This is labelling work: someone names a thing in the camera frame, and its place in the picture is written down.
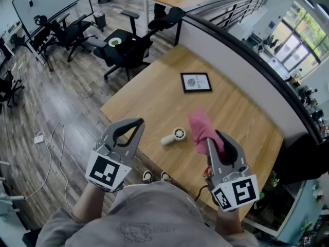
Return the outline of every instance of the pink cloth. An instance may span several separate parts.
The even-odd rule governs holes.
[[[215,132],[207,114],[203,110],[198,110],[189,116],[189,122],[196,151],[200,154],[208,155],[207,137],[209,137],[215,141],[220,156],[224,158],[224,142]]]

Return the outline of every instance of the metal railing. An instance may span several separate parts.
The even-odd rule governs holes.
[[[212,0],[208,4],[188,11],[188,14],[198,15],[210,23],[228,30],[234,24],[241,22],[266,5],[268,0]]]

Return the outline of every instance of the person's arm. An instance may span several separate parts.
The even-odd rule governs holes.
[[[215,231],[222,236],[242,233],[243,229],[239,219],[239,209],[236,209],[233,212],[223,212],[219,208]]]
[[[104,190],[88,183],[72,210],[75,220],[81,223],[89,223],[99,219],[102,216],[104,196]]]
[[[101,217],[105,192],[88,183],[72,213],[58,209],[43,226],[36,247],[60,247],[85,224]]]

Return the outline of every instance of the framed picture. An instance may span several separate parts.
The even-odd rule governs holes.
[[[212,91],[207,73],[181,73],[180,77],[185,93]]]

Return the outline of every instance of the gray shirt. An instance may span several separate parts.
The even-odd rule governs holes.
[[[248,232],[222,237],[205,226],[190,196],[168,182],[131,185],[120,191],[108,214],[88,224],[63,208],[42,228],[37,247],[258,246]]]

